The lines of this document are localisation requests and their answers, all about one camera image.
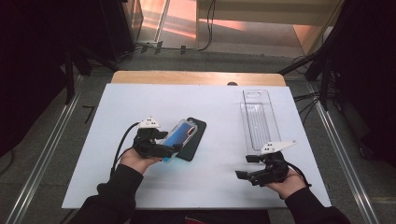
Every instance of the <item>black sleeve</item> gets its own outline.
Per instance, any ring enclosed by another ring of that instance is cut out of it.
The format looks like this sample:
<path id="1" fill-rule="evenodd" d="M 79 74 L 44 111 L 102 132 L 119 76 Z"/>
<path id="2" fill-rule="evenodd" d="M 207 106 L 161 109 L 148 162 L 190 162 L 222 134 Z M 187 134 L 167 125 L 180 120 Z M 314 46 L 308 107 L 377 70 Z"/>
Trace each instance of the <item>black sleeve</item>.
<path id="1" fill-rule="evenodd" d="M 98 195 L 89 197 L 69 223 L 124 223 L 134 213 L 135 193 L 143 176 L 120 164 L 106 184 L 97 187 Z"/>
<path id="2" fill-rule="evenodd" d="M 296 224 L 350 224 L 347 217 L 337 208 L 324 207 L 309 188 L 291 194 L 285 203 Z"/>

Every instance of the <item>person's arm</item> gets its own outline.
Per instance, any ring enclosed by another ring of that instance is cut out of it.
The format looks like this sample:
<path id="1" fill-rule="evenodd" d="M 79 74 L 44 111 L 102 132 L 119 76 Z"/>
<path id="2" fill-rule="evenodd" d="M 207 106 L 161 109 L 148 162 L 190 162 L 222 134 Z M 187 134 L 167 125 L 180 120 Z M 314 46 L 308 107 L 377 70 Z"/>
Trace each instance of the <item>person's arm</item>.
<path id="1" fill-rule="evenodd" d="M 291 211 L 295 223 L 349 224 L 350 221 L 335 207 L 324 207 L 293 170 L 282 183 L 267 185 L 279 193 Z"/>
<path id="2" fill-rule="evenodd" d="M 133 148 L 127 150 L 110 180 L 98 185 L 98 195 L 87 198 L 69 223 L 124 223 L 134 213 L 134 195 L 143 173 L 160 160 L 142 159 Z"/>

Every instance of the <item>white tabletop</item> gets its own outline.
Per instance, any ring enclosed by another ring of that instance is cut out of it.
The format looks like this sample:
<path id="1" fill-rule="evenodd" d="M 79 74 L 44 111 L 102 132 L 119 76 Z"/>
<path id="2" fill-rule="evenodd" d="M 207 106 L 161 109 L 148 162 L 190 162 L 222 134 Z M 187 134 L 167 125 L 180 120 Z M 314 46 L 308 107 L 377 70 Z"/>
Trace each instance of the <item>white tabletop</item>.
<path id="1" fill-rule="evenodd" d="M 148 168 L 136 193 L 140 209 L 251 209 L 286 207 L 268 188 L 236 178 L 235 170 L 257 171 L 262 163 L 247 163 L 240 103 L 243 90 L 267 90 L 282 141 L 297 145 L 283 150 L 287 161 L 305 173 L 311 190 L 331 205 L 315 158 L 288 87 L 107 84 L 63 208 L 80 208 L 106 183 L 117 147 L 133 123 L 152 116 L 170 131 L 181 119 L 194 117 L 207 127 L 192 161 L 174 158 Z M 132 145 L 132 129 L 123 148 Z"/>

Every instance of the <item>transparent plastic tray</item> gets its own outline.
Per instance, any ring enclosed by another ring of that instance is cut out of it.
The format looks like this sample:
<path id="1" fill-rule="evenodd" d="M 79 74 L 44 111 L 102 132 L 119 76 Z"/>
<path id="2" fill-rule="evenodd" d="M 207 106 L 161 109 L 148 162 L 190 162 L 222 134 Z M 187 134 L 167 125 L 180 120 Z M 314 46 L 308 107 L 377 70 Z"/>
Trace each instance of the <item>transparent plastic tray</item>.
<path id="1" fill-rule="evenodd" d="M 243 91 L 241 111 L 248 155 L 259 154 L 267 142 L 280 141 L 268 91 Z"/>

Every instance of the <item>human hand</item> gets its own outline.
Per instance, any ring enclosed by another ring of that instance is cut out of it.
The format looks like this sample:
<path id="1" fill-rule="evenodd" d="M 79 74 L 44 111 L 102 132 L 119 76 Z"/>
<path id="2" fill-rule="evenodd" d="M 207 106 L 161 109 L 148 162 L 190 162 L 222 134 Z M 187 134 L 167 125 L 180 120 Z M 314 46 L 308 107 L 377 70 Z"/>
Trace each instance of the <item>human hand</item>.
<path id="1" fill-rule="evenodd" d="M 157 161 L 161 161 L 162 158 L 150 157 L 142 158 L 134 148 L 126 149 L 120 159 L 120 164 L 131 167 L 140 174 L 146 172 L 148 167 Z"/>
<path id="2" fill-rule="evenodd" d="M 297 172 L 289 169 L 286 179 L 282 183 L 271 183 L 266 185 L 276 191 L 280 197 L 286 200 L 291 194 L 306 187 L 303 178 Z"/>

